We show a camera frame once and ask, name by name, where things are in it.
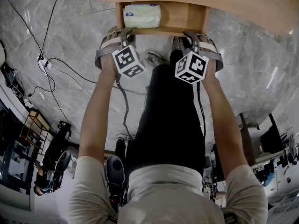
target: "shirt sleeve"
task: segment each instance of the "shirt sleeve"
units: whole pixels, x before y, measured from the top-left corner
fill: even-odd
[[[227,178],[227,206],[224,217],[236,218],[240,224],[265,224],[268,200],[263,186],[248,165],[241,165]]]
[[[109,196],[103,164],[92,157],[80,157],[69,201],[68,223],[102,224],[108,217],[116,217]]]

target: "person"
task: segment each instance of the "person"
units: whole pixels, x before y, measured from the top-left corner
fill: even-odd
[[[55,170],[55,162],[59,159],[62,153],[61,151],[65,148],[65,136],[71,130],[70,124],[63,121],[61,121],[60,124],[58,133],[51,140],[51,143],[45,152],[43,165],[41,166],[38,161],[35,162],[37,173],[33,191],[38,196],[52,192],[49,185],[49,176],[51,175],[51,171]]]
[[[113,33],[106,40],[116,36]],[[69,224],[266,223],[267,197],[244,156],[234,113],[215,77],[215,60],[209,61],[202,84],[209,97],[215,142],[226,178],[227,205],[220,208],[203,197],[205,141],[192,85],[174,77],[175,63],[183,57],[176,39],[170,62],[154,52],[147,53],[146,60],[154,69],[146,106],[126,157],[130,160],[128,203],[118,214],[109,203],[103,166],[117,69],[111,54],[101,57],[102,71],[81,127]],[[201,41],[212,44],[205,37]]]

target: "wooden drawer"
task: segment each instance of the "wooden drawer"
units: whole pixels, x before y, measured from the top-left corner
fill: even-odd
[[[183,31],[192,30],[204,33],[209,8],[206,6],[171,1],[140,1],[116,3],[117,28],[125,28],[123,9],[129,4],[157,4],[161,7],[161,21],[157,28],[135,28],[135,35],[173,35],[184,36]]]

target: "hand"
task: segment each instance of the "hand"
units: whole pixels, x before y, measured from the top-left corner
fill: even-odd
[[[116,38],[119,36],[120,33],[113,33],[110,36],[107,36],[104,40],[104,42],[109,41],[112,38]],[[116,46],[119,45],[119,43],[112,43],[107,47],[111,47],[111,46]],[[104,56],[101,57],[101,64],[102,64],[102,73],[105,73],[105,75],[114,77],[114,79],[116,78],[116,76],[118,75],[118,70],[116,68],[116,65],[114,63],[114,59],[112,57],[112,54],[106,54]]]
[[[212,41],[208,40],[204,36],[200,36],[200,41],[207,42],[209,44],[213,44]],[[206,48],[200,48],[200,50],[211,51],[211,50],[206,49]],[[207,86],[212,85],[212,84],[214,84],[215,82],[218,81],[217,78],[216,78],[216,76],[215,76],[215,72],[216,72],[216,60],[210,59],[208,65],[207,65],[207,69],[206,69],[206,77],[202,81],[202,83],[203,83],[203,85],[204,85],[205,88]]]

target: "person in black clothing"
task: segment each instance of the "person in black clothing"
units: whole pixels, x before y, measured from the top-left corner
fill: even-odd
[[[37,174],[34,186],[34,192],[38,196],[47,194],[51,192],[49,187],[49,171],[55,170],[56,161],[59,159],[62,151],[66,148],[67,142],[65,142],[65,136],[71,131],[71,125],[65,122],[60,122],[60,130],[57,135],[52,139],[45,155],[43,158],[43,165],[41,166],[39,162],[36,162]]]

